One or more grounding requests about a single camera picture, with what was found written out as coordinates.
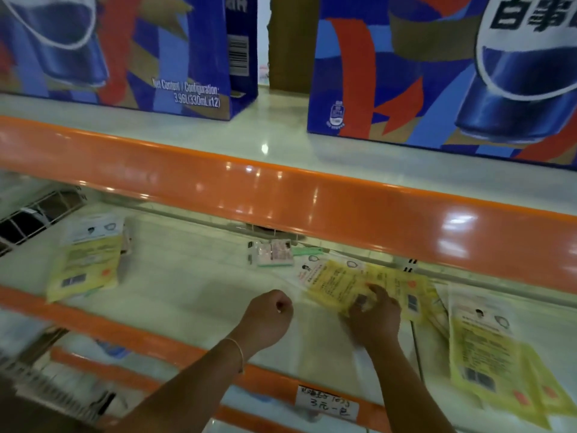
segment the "blue box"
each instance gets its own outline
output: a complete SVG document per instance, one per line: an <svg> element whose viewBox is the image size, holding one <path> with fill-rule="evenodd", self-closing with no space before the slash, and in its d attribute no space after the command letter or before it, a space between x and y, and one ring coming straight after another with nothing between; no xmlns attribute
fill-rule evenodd
<svg viewBox="0 0 577 433"><path fill-rule="evenodd" d="M310 132L577 168L577 0L321 0Z"/></svg>
<svg viewBox="0 0 577 433"><path fill-rule="evenodd" d="M2 0L0 91L230 120L257 88L257 0Z"/></svg>

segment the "thin gold bracelet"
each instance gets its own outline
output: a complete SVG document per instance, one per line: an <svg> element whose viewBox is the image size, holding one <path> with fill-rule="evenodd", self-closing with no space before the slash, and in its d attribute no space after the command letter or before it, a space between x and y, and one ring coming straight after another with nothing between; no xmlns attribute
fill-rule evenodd
<svg viewBox="0 0 577 433"><path fill-rule="evenodd" d="M239 352L241 353L241 362L242 362L241 370L238 371L238 373L245 373L245 355L242 353L241 345L239 345L238 342L235 341L235 339L233 339L232 337L225 337L223 340L230 340L237 346Z"/></svg>

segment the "handwritten price tag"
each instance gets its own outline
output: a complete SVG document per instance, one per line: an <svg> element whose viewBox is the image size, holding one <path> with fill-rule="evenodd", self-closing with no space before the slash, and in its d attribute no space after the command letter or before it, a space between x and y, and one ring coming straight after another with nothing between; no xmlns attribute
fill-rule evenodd
<svg viewBox="0 0 577 433"><path fill-rule="evenodd" d="M353 422L357 420L359 414L359 403L306 386L298 387L294 405Z"/></svg>

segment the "barcode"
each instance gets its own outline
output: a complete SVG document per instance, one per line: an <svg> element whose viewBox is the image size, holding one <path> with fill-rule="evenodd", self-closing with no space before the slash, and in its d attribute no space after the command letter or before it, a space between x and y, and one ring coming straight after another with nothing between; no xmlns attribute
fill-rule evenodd
<svg viewBox="0 0 577 433"><path fill-rule="evenodd" d="M472 383L476 383L478 385L485 387L491 392L496 392L495 380L493 380L487 374L475 371L471 368L465 368L465 378Z"/></svg>
<svg viewBox="0 0 577 433"><path fill-rule="evenodd" d="M249 75L249 37L228 35L228 69L230 75Z"/></svg>
<svg viewBox="0 0 577 433"><path fill-rule="evenodd" d="M62 287L73 286L74 284L79 284L86 281L86 274L72 276L71 278L66 278L62 281Z"/></svg>
<svg viewBox="0 0 577 433"><path fill-rule="evenodd" d="M408 296L408 308L409 310L413 310L415 313L419 312L418 300L417 297L410 294Z"/></svg>

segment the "orange shelf strip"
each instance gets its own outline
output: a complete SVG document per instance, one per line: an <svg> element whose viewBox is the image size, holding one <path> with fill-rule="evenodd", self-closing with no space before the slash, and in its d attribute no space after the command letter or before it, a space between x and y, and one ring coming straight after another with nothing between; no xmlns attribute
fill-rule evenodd
<svg viewBox="0 0 577 433"><path fill-rule="evenodd" d="M60 347L53 347L50 350L50 357L57 363L62 363L75 368L79 371L88 372L97 377L118 383L119 385L141 390L144 393L154 393L160 386L161 382L153 378L129 371L125 368L115 365L105 365L84 357L71 354ZM285 427L260 416L251 415L240 410L232 409L227 406L220 406L213 416L219 421L235 425L254 433L301 433L299 430ZM105 425L111 426L115 422L107 420Z"/></svg>
<svg viewBox="0 0 577 433"><path fill-rule="evenodd" d="M20 173L577 293L575 216L7 116L0 152Z"/></svg>
<svg viewBox="0 0 577 433"><path fill-rule="evenodd" d="M180 369L195 362L206 352L205 349L129 327L76 308L58 303L48 304L44 298L9 287L0 286L0 306L51 321L67 330L123 346L144 356L158 358ZM385 407L338 393L327 387L303 382L250 364L245 367L245 373L239 375L235 384L249 392L267 395L291 405L295 403L299 385L336 394L359 403L358 425L384 433L391 432Z"/></svg>

